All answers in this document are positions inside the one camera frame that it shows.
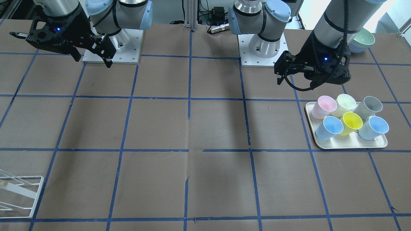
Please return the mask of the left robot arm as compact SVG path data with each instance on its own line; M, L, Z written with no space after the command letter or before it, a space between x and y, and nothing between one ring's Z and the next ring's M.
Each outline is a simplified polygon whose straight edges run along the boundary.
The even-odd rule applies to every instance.
M349 44L384 0L332 0L296 55L283 51L274 64L277 84L298 91L324 83L342 85L351 79ZM236 0L228 10L234 35L253 35L249 48L258 57L278 53L280 38L291 17L282 0Z

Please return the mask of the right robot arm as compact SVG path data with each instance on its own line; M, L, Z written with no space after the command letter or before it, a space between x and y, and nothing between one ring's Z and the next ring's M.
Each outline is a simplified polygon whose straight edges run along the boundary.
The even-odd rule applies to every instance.
M137 64L143 31L150 29L150 0L36 0L28 33L11 32L33 47L75 61Z

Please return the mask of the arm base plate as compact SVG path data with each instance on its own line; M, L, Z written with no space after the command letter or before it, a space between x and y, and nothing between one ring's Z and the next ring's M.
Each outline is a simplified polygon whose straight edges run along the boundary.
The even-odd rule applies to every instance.
M122 29L110 40L117 51L112 59L113 64L138 64L144 30Z
M238 48L243 67L273 68L288 45L284 33L279 41L267 42L256 35L238 35Z

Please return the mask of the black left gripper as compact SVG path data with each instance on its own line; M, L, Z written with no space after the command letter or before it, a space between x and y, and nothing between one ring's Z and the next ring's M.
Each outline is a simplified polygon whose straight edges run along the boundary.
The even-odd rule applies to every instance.
M277 85L285 80L288 85L294 85L288 79L289 75L301 72L300 64L312 67L304 72L304 77L314 82L325 82L342 85L351 80L348 70L351 54L347 44L338 44L337 48L330 48L322 44L314 32L295 56L284 51L274 64L274 73L279 75Z

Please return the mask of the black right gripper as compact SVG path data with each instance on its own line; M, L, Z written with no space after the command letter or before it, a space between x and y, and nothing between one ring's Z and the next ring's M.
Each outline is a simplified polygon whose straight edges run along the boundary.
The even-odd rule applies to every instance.
M51 17L43 7L35 8L35 16L25 40L35 48L59 54L70 54L76 62L81 59L77 48L84 48L98 55L107 68L111 68L112 58L117 48L109 35L95 35L82 7L77 7L66 16Z

